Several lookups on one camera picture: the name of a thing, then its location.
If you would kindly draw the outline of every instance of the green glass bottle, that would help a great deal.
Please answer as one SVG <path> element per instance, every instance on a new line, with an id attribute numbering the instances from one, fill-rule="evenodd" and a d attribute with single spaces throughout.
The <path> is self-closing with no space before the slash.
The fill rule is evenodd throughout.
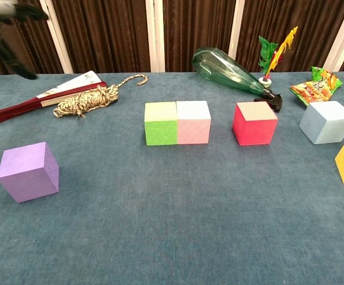
<path id="1" fill-rule="evenodd" d="M 264 88 L 251 73 L 220 49 L 198 49 L 193 55 L 192 64 L 196 72 L 206 79 L 258 95 L 260 99 L 254 101 L 266 101 L 275 112 L 280 111 L 280 94 L 274 94 L 270 89 Z"/>

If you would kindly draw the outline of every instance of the light blue cube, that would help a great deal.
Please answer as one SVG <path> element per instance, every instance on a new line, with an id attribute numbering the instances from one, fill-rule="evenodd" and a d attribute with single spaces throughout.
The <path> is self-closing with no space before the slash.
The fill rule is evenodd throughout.
<path id="1" fill-rule="evenodd" d="M 312 102 L 300 128 L 313 144 L 339 143 L 344 139 L 344 107 L 337 101 Z"/>

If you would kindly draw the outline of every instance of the purple cube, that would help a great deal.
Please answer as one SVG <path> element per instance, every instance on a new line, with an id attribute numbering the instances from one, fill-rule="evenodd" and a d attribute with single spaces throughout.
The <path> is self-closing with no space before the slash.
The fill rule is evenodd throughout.
<path id="1" fill-rule="evenodd" d="M 47 143 L 5 150 L 0 183 L 18 203 L 59 192 L 59 165 Z"/>

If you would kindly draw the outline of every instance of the green cube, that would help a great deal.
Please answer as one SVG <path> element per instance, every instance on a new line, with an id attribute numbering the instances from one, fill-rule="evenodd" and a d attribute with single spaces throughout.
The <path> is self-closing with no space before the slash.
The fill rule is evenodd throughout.
<path id="1" fill-rule="evenodd" d="M 176 102 L 146 103 L 144 128 L 147 145 L 177 144 Z"/>

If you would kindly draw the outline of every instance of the yellow feather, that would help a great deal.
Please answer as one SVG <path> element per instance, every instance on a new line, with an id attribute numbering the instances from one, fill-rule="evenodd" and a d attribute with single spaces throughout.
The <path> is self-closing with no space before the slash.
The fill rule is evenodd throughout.
<path id="1" fill-rule="evenodd" d="M 277 66 L 277 64 L 279 62 L 280 56 L 283 53 L 285 53 L 285 51 L 286 51 L 286 46 L 288 45 L 288 47 L 291 48 L 291 44 L 293 42 L 293 38 L 294 38 L 296 31 L 297 31 L 297 27 L 295 27 L 293 30 L 291 30 L 289 35 L 287 35 L 287 37 L 285 38 L 285 41 L 280 45 L 278 52 L 276 53 L 275 57 L 273 58 L 273 61 L 269 65 L 269 68 L 266 72 L 266 76 L 269 75 L 271 69 L 275 69 L 275 67 Z"/>

